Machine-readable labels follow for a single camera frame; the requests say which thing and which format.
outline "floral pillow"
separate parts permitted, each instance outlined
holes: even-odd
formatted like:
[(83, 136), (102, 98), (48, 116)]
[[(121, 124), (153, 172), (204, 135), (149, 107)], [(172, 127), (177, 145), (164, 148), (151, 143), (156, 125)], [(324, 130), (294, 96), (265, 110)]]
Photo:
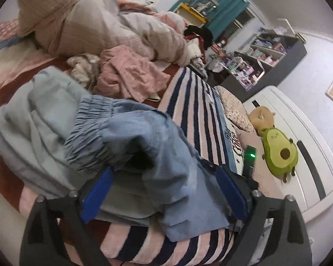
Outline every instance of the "floral pillow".
[(247, 112), (239, 99), (222, 86), (215, 86), (221, 99), (224, 113), (238, 128), (256, 134)]

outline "light blue fabric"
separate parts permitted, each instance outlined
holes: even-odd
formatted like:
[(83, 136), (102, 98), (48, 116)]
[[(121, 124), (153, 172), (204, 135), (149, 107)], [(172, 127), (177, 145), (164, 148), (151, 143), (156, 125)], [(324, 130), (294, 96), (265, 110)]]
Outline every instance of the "light blue fabric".
[[(139, 175), (171, 241), (229, 224), (214, 175), (202, 167), (198, 152), (166, 113), (131, 100), (84, 96), (64, 148), (70, 168), (77, 171), (109, 165), (117, 173)], [(131, 182), (126, 187), (132, 190)]]
[[(84, 95), (89, 92), (51, 66), (22, 85), (9, 103), (0, 107), (0, 155), (25, 184), (48, 198), (80, 189), (94, 175), (70, 169), (63, 151)], [(98, 219), (149, 225), (155, 209), (141, 179), (134, 178), (122, 171), (116, 174)]]
[[(170, 9), (173, 11), (180, 3), (188, 2), (189, 0), (179, 0)], [(219, 6), (216, 10), (210, 12), (207, 16), (211, 21), (206, 24), (213, 35), (213, 40), (216, 40), (225, 28), (249, 5), (249, 2), (244, 0), (216, 0)]]

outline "avocado plush toy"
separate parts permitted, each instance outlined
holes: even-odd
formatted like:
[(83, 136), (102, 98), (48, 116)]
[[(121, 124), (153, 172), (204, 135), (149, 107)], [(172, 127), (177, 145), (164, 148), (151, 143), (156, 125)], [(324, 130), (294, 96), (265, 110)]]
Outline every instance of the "avocado plush toy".
[(292, 139), (287, 139), (284, 133), (273, 127), (263, 133), (263, 144), (266, 164), (274, 176), (282, 176), (286, 183), (289, 172), (295, 176), (295, 166), (298, 162), (298, 151)]

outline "white headboard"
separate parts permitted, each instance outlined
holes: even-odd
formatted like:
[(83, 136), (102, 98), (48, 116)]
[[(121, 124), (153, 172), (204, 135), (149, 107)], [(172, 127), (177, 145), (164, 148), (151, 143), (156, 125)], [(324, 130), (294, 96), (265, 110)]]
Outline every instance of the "white headboard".
[(284, 195), (296, 198), (305, 222), (333, 204), (333, 154), (304, 113), (280, 90), (268, 86), (243, 103), (250, 113), (257, 106), (275, 112), (274, 125), (297, 145), (296, 175), (288, 182), (274, 177)]

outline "folded clothing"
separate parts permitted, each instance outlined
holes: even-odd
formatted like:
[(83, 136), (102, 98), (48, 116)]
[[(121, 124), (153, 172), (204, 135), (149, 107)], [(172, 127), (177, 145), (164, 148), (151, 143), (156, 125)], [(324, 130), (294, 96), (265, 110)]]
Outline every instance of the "folded clothing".
[(184, 31), (184, 36), (190, 36), (193, 34), (200, 35), (203, 38), (203, 47), (205, 51), (212, 45), (213, 35), (206, 26), (199, 28), (194, 25), (188, 25)]
[(84, 53), (69, 58), (67, 64), (72, 68), (70, 76), (85, 89), (92, 91), (100, 75), (100, 57)]
[(143, 102), (167, 87), (170, 76), (125, 45), (101, 53), (101, 74), (94, 94)]
[(194, 58), (200, 58), (202, 56), (198, 38), (194, 38), (187, 42), (187, 51), (190, 60)]
[(131, 191), (139, 175), (171, 241), (229, 224), (214, 175), (168, 114), (130, 100), (84, 96), (64, 147), (71, 169), (91, 173), (113, 166), (133, 178), (126, 183)]
[[(39, 194), (49, 198), (65, 196), (93, 177), (70, 169), (63, 153), (80, 99), (88, 94), (81, 85), (51, 66), (22, 85), (9, 103), (0, 107), (0, 155)], [(131, 225), (149, 225), (149, 217), (155, 210), (143, 183), (138, 182), (134, 181), (131, 191), (125, 187), (128, 180), (123, 173), (117, 173), (98, 219), (125, 223), (128, 217)]]

